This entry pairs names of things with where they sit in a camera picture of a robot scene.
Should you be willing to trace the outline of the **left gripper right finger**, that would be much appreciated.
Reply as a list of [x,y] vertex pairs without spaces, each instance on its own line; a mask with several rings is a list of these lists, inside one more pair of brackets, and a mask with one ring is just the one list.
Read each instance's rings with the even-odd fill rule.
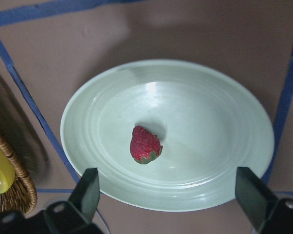
[[236,170],[235,197],[258,234],[293,234],[293,199],[278,198],[248,167]]

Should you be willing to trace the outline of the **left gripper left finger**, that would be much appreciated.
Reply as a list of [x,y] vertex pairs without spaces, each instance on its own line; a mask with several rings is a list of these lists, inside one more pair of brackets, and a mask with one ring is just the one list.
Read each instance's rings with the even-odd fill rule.
[[102,234],[92,222],[99,199],[98,170],[86,169],[68,200],[30,218],[16,210],[0,213],[0,234]]

